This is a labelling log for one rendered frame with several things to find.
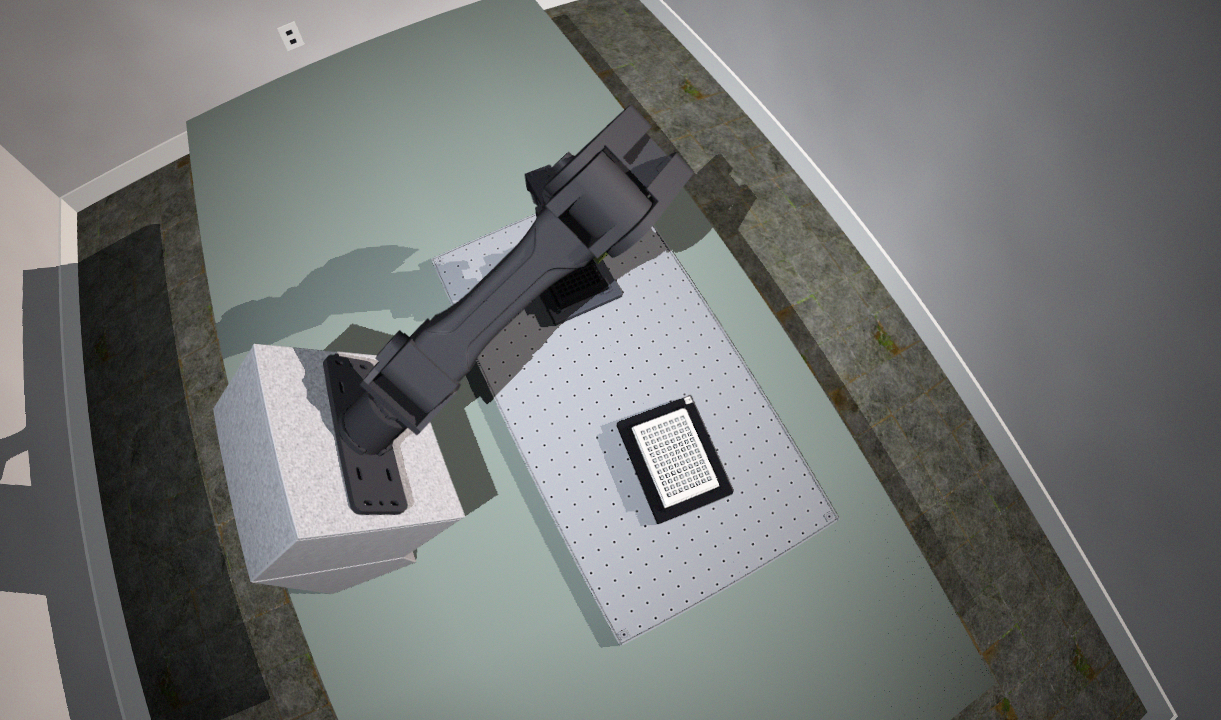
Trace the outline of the white well plate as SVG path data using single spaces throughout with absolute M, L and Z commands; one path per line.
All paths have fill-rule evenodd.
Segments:
M 652 480 L 654 480 L 656 489 L 659 491 L 664 509 L 719 487 L 718 478 L 709 465 L 709 456 L 706 456 L 703 452 L 686 408 L 646 421 L 646 423 L 639 423 L 639 427 L 632 427 L 632 434 L 636 436 L 639 452 L 645 456 L 645 463 Z

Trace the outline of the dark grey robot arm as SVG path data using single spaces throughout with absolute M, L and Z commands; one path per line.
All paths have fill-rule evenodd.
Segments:
M 537 207 L 523 240 L 453 306 L 424 320 L 410 337 L 398 331 L 374 358 L 376 365 L 325 359 L 350 511 L 404 513 L 392 441 L 407 427 L 421 433 L 488 342 L 540 293 L 604 251 L 621 255 L 654 227 L 694 170 L 676 153 L 662 153 L 646 133 L 651 127 L 630 104 L 582 153 L 527 172 L 526 188 Z

